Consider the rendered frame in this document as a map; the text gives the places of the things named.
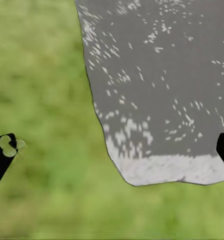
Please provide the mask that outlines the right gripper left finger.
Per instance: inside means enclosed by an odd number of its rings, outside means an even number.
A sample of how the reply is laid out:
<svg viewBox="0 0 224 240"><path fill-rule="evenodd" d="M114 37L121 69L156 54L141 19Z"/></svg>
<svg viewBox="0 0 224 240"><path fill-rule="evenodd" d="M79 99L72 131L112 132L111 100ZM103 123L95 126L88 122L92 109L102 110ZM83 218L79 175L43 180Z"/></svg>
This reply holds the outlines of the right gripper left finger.
<svg viewBox="0 0 224 240"><path fill-rule="evenodd" d="M0 136L0 181L25 141L16 139L13 133Z"/></svg>

